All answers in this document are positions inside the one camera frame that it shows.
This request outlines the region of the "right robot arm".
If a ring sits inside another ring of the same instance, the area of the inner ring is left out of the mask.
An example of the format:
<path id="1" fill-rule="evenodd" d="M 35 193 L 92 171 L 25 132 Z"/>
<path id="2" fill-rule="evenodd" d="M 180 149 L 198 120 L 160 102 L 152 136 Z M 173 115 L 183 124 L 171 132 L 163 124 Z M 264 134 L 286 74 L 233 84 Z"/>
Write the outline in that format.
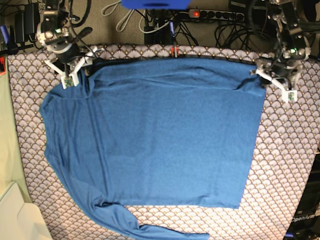
<path id="1" fill-rule="evenodd" d="M 92 2 L 88 0 L 83 17 L 73 13 L 73 0 L 46 0 L 42 22 L 38 24 L 36 38 L 47 51 L 55 54 L 56 59 L 50 63 L 58 67 L 59 71 L 69 76 L 76 70 L 76 64 L 83 59 L 86 64 L 97 55 L 83 38 L 93 29 L 85 27 L 79 33 L 75 28 L 81 27 L 86 22 Z"/>

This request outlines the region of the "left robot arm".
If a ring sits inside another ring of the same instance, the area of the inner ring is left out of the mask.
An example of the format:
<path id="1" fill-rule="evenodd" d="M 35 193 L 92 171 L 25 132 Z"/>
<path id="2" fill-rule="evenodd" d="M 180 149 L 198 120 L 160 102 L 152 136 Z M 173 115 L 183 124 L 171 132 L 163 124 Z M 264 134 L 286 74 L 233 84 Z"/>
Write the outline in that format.
<path id="1" fill-rule="evenodd" d="M 261 56 L 256 74 L 293 90 L 301 73 L 301 62 L 309 58 L 310 44 L 304 35 L 292 0 L 268 0 L 266 18 L 275 26 L 276 42 L 269 57 Z"/>

